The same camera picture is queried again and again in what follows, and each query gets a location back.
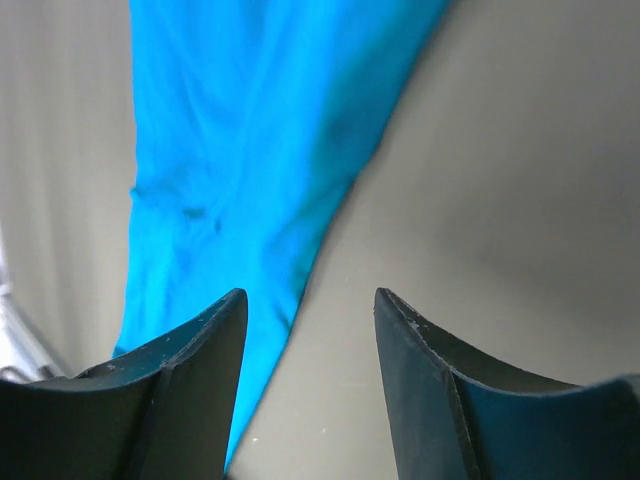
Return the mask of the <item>blue t shirt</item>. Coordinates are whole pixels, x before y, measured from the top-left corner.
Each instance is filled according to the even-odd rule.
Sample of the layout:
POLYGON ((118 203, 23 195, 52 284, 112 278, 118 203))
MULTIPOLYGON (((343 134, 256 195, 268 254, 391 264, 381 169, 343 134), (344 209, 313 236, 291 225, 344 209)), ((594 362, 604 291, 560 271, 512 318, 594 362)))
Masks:
POLYGON ((136 179, 117 353, 234 288, 248 329, 235 450, 329 225, 444 1, 133 1, 136 179))

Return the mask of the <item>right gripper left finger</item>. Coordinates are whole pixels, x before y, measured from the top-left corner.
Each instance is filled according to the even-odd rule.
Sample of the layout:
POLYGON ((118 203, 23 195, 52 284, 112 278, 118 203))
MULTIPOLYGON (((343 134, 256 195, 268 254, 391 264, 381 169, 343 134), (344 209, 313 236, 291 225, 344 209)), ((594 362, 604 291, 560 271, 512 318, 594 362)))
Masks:
POLYGON ((233 289, 75 377, 3 380, 2 478, 224 478, 247 317, 233 289))

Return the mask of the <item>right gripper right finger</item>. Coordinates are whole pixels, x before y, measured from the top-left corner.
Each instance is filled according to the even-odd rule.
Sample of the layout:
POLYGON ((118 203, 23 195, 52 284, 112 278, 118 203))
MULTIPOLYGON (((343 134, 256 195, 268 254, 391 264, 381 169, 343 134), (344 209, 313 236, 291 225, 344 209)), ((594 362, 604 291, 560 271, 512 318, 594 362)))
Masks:
POLYGON ((635 479, 639 378, 578 386, 438 327, 387 288, 374 322, 402 479, 635 479))

